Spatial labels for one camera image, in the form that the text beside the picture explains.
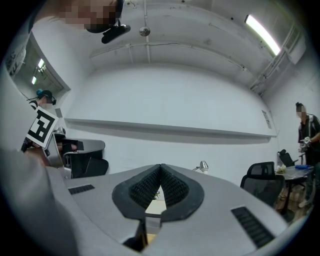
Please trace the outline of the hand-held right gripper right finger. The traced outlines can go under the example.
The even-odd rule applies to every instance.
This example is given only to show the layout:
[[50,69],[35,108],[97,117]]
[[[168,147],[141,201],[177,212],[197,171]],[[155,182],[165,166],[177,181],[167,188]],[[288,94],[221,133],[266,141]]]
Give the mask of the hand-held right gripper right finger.
[[287,228],[272,207],[222,178],[173,166],[204,190],[201,206],[187,219],[162,224],[146,248],[147,256],[244,256],[257,250],[232,209],[246,207],[274,236]]

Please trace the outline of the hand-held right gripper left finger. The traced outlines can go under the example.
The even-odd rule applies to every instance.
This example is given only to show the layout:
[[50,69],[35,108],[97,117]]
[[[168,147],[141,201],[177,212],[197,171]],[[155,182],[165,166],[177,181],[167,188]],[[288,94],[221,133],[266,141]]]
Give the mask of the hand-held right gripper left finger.
[[123,216],[112,194],[118,184],[158,167],[146,165],[74,179],[65,179],[58,169],[47,167],[53,195],[71,218],[79,256],[144,256],[124,244],[135,237],[140,221]]

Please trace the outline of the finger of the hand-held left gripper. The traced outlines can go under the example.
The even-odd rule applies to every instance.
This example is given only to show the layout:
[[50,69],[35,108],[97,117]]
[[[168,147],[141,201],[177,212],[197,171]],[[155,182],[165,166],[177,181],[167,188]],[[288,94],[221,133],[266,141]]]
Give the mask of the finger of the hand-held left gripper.
[[102,151],[105,148],[105,142],[94,139],[63,139],[63,145],[71,144],[76,146],[76,150],[71,149],[68,153],[91,153]]
[[73,179],[104,176],[109,162],[103,159],[103,151],[71,154],[71,174]]

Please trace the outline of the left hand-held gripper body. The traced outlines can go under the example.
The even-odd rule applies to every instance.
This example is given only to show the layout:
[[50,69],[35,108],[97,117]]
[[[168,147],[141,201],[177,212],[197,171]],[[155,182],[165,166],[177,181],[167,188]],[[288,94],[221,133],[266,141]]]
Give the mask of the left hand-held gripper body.
[[62,127],[56,127],[58,118],[49,111],[37,107],[36,118],[32,123],[26,138],[32,142],[30,148],[42,148],[51,167],[58,169],[63,178],[72,178],[72,170],[68,165],[65,154],[73,149],[73,145],[62,143],[65,132]]

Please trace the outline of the grey box with red button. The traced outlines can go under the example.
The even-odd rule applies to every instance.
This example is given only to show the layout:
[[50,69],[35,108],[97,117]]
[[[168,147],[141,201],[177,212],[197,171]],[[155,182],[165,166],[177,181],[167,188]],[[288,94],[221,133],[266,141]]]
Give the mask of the grey box with red button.
[[161,215],[167,209],[164,200],[153,200],[145,210],[145,227],[148,234],[156,235],[161,228]]

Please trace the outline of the person's left forearm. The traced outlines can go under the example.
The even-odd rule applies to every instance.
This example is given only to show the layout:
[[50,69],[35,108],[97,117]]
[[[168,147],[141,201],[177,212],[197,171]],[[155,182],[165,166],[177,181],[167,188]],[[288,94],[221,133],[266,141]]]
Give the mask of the person's left forearm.
[[25,152],[25,155],[27,155],[30,158],[33,158],[37,160],[42,166],[44,167],[50,167],[51,164],[48,161],[45,153],[43,152],[42,148],[28,148]]

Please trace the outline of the silver desk lamp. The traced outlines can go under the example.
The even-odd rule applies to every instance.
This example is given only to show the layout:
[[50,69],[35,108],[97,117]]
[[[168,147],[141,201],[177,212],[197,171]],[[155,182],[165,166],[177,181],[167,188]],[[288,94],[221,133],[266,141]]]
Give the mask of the silver desk lamp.
[[209,170],[209,166],[207,164],[206,161],[202,160],[200,163],[199,163],[199,166],[195,167],[192,171],[195,172],[195,171],[201,171],[203,174],[208,174],[208,170]]

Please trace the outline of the interior glass window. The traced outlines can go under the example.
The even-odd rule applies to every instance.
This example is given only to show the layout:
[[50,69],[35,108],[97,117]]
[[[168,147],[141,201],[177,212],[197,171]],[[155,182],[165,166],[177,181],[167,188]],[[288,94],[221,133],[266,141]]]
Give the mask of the interior glass window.
[[32,34],[26,45],[22,66],[13,81],[27,98],[36,96],[37,90],[49,90],[57,97],[71,90],[47,61]]

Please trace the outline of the black office chair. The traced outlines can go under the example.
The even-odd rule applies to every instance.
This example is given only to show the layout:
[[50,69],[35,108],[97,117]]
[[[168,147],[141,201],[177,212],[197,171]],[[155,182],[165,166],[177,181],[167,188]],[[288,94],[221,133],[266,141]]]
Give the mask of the black office chair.
[[272,161],[252,164],[240,183],[242,189],[272,208],[284,186],[285,178],[276,175],[275,163]]
[[281,151],[278,151],[277,153],[278,153],[279,159],[286,167],[293,167],[293,166],[295,166],[296,162],[298,161],[298,160],[292,160],[290,154],[285,149],[282,149]]

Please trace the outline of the person's grey printed t-shirt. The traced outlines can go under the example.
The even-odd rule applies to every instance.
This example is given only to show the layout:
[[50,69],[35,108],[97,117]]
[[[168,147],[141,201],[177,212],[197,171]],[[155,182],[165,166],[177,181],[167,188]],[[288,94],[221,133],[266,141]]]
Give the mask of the person's grey printed t-shirt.
[[22,24],[0,63],[0,149],[20,151],[36,112],[20,94],[13,78],[26,56],[34,15]]

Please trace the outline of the round black table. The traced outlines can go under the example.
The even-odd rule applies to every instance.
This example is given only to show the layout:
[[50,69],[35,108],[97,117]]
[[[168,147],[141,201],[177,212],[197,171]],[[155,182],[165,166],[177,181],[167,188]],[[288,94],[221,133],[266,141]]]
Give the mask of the round black table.
[[282,217],[287,221],[290,222],[294,219],[295,213],[288,208],[289,201],[290,201],[290,195],[292,192],[292,185],[293,183],[306,178],[309,174],[312,173],[314,167],[309,166],[308,169],[295,169],[295,166],[286,167],[285,173],[275,173],[277,176],[282,176],[285,179],[285,182],[287,183],[287,195],[285,199],[285,203],[283,206],[283,209],[280,211],[280,214]]

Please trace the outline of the ceiling tube light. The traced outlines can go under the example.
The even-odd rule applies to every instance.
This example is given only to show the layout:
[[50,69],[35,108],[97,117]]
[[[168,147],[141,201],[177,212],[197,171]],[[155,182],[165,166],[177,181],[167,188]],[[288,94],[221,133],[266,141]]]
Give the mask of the ceiling tube light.
[[263,39],[275,56],[281,52],[281,49],[275,39],[254,16],[251,14],[247,15],[245,23]]

